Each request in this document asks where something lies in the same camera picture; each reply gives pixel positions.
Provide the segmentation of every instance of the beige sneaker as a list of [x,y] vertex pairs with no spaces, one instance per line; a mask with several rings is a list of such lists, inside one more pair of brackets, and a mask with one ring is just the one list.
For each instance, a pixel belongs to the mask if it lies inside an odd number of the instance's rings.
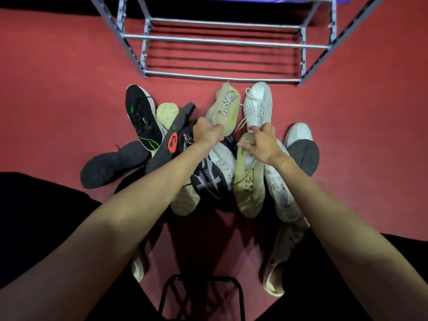
[[[239,141],[254,144],[254,135],[245,133]],[[238,147],[234,193],[239,210],[247,218],[256,217],[263,206],[265,200],[264,168],[264,163],[258,161],[247,150]]]
[[175,103],[161,103],[156,110],[156,119],[168,130],[179,114],[179,108]]
[[281,272],[278,265],[289,259],[294,247],[302,241],[307,229],[309,229],[309,223],[305,218],[294,224],[281,223],[274,248],[263,272],[263,286],[270,295],[282,296],[284,294],[282,274],[277,273],[277,271]]
[[131,270],[134,278],[137,282],[140,282],[146,273],[144,268],[144,259],[140,252],[140,249],[137,249],[134,255],[132,256]]
[[190,178],[186,180],[184,186],[175,195],[171,202],[172,211],[179,216],[186,216],[193,212],[201,198],[195,192],[195,189],[190,182]]
[[232,134],[238,119],[241,95],[230,84],[224,83],[216,93],[216,102],[208,109],[206,118],[213,124],[223,124],[223,136]]

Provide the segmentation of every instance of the black pants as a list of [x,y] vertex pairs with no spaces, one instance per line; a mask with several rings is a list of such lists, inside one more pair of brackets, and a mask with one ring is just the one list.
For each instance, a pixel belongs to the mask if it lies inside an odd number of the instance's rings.
[[[87,194],[71,188],[20,173],[0,173],[0,288],[55,250],[99,205]],[[428,242],[385,237],[426,281],[423,257]],[[312,230],[287,261],[283,285],[286,293],[259,321],[370,319]],[[162,319],[127,266],[87,319],[131,317]]]

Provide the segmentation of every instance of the person's left leg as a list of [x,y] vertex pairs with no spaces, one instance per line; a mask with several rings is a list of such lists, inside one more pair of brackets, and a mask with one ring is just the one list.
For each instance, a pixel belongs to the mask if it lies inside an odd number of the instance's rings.
[[[81,191],[17,172],[1,172],[0,189],[0,288],[54,251],[101,204]],[[136,315],[162,320],[128,265],[87,319]]]

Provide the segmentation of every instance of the gray rack frame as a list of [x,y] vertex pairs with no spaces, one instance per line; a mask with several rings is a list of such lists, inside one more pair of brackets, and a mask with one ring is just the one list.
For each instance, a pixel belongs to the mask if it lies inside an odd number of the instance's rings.
[[[298,86],[308,80],[308,78],[314,73],[314,71],[321,66],[321,64],[333,53],[333,51],[344,42],[346,38],[369,16],[373,10],[375,10],[383,0],[369,0],[364,7],[357,13],[357,15],[350,21],[350,23],[343,29],[340,34],[337,34],[337,1],[336,0],[298,0],[313,2],[312,9],[309,12],[307,18],[301,25],[268,25],[268,24],[256,24],[256,23],[230,23],[230,22],[217,22],[217,21],[193,21],[193,20],[181,20],[181,19],[167,19],[167,18],[153,18],[148,11],[145,0],[138,0],[141,7],[142,13],[144,14],[146,23],[144,26],[144,32],[142,35],[126,34],[125,33],[125,17],[126,17],[126,3],[127,0],[119,0],[119,8],[117,12],[116,21],[107,9],[103,0],[91,0],[94,6],[97,8],[100,15],[104,18],[107,25],[115,34],[116,38],[125,49],[127,55],[131,58],[138,71],[145,78],[148,76],[169,76],[169,77],[180,77],[180,78],[193,78],[203,80],[218,80],[218,81],[234,81],[234,82],[273,82],[273,83],[295,83]],[[306,29],[318,10],[321,2],[328,2],[330,6],[330,35],[328,45],[311,45],[306,43]],[[150,28],[154,22],[167,22],[167,23],[185,23],[195,24],[203,26],[240,26],[240,27],[255,27],[255,28],[282,28],[291,31],[296,31],[296,34],[300,37],[300,43],[271,43],[271,42],[260,42],[260,41],[241,41],[241,40],[228,40],[228,39],[207,39],[207,38],[187,38],[187,37],[170,37],[170,36],[153,36],[150,35]],[[142,39],[142,48],[140,59],[136,56],[128,43],[129,38]],[[182,43],[207,43],[207,44],[223,44],[223,45],[242,45],[242,46],[254,46],[254,47],[291,47],[298,48],[301,51],[300,61],[300,78],[296,79],[245,79],[245,78],[233,78],[233,77],[222,77],[222,76],[205,76],[205,75],[194,75],[194,74],[181,74],[172,72],[152,71],[146,69],[147,59],[147,42],[149,40],[163,40],[163,41],[175,41]],[[307,49],[323,49],[323,53],[318,59],[307,69]]]

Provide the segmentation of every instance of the person's right hand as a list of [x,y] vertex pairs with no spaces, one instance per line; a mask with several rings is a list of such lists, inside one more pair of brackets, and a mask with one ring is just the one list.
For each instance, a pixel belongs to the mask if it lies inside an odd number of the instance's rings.
[[264,123],[260,128],[250,126],[249,129],[253,131],[255,145],[247,142],[238,142],[238,146],[246,149],[257,160],[273,166],[278,160],[287,156],[276,142],[275,127],[271,126],[270,123]]

